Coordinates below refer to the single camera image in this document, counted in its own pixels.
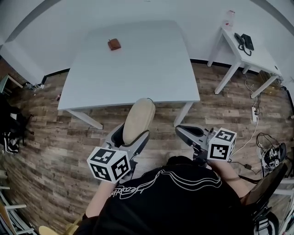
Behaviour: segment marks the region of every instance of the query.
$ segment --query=white line print on shirt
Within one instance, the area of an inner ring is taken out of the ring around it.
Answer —
[[[177,176],[172,171],[160,170],[156,174],[156,176],[153,180],[151,180],[147,183],[141,184],[138,187],[124,187],[123,185],[120,185],[113,190],[113,192],[110,194],[109,197],[111,197],[111,196],[115,197],[117,194],[119,194],[120,199],[127,199],[127,198],[132,197],[137,192],[142,193],[145,189],[148,189],[149,187],[151,187],[155,183],[156,179],[161,174],[170,176],[171,179],[174,181],[174,183],[177,186],[179,186],[185,190],[188,190],[188,191],[197,191],[199,189],[202,189],[203,187],[209,187],[209,186],[219,188],[222,184],[221,178],[219,177],[219,175],[217,173],[215,173],[217,179],[203,178],[200,180],[193,181],[193,180],[183,179],[183,178]]]

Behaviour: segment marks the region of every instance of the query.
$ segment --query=black telephone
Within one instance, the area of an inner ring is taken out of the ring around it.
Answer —
[[[237,39],[238,43],[239,43],[239,50],[243,50],[248,56],[251,56],[252,54],[252,50],[254,50],[254,47],[253,47],[253,43],[252,43],[252,40],[251,40],[251,37],[246,35],[246,34],[242,34],[242,36],[240,36],[239,34],[235,33],[234,34],[235,38]],[[246,46],[246,48],[249,49],[249,53],[247,53],[245,51],[245,47],[244,47],[244,44]]]

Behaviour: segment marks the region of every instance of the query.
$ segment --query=person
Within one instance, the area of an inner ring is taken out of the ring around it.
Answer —
[[[249,189],[229,163],[208,164],[177,156],[138,179],[102,181],[75,235],[253,234],[240,202]]]

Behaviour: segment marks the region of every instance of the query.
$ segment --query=power adapter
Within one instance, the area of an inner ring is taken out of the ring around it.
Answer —
[[[251,170],[252,169],[252,166],[248,165],[248,164],[245,164],[244,167],[248,170]]]

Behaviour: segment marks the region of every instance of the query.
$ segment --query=power strip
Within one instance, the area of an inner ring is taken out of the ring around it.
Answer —
[[[255,122],[257,122],[257,117],[255,114],[256,108],[251,107],[251,110],[252,110],[252,121],[255,123]]]

